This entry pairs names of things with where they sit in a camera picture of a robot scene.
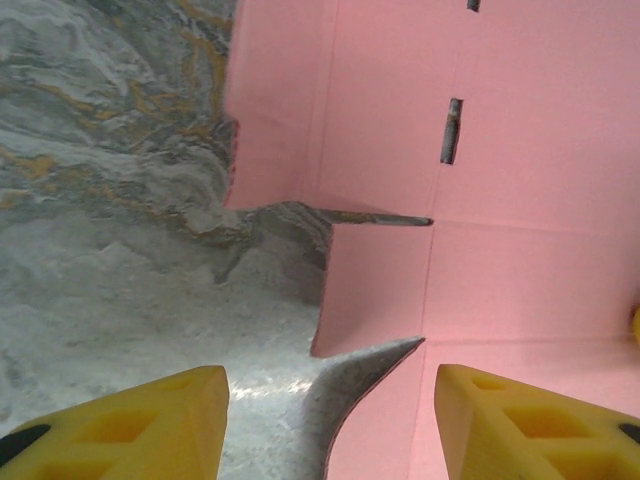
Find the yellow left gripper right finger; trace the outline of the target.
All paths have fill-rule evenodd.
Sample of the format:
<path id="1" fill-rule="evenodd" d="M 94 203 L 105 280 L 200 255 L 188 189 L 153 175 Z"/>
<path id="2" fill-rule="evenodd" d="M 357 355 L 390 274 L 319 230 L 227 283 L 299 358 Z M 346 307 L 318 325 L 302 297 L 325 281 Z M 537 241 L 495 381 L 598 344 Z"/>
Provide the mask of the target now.
<path id="1" fill-rule="evenodd" d="M 451 479 L 636 479 L 636 417 L 471 367 L 439 366 L 435 417 Z"/>

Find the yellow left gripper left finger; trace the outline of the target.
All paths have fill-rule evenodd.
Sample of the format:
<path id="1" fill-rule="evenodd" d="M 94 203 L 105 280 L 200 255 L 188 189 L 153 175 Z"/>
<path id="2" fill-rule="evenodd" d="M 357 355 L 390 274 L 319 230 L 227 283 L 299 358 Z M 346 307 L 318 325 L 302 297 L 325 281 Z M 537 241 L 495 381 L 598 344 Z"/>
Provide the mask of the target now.
<path id="1" fill-rule="evenodd" d="M 4 479 L 214 479 L 227 426 L 221 366 L 32 419 L 1 439 Z"/>

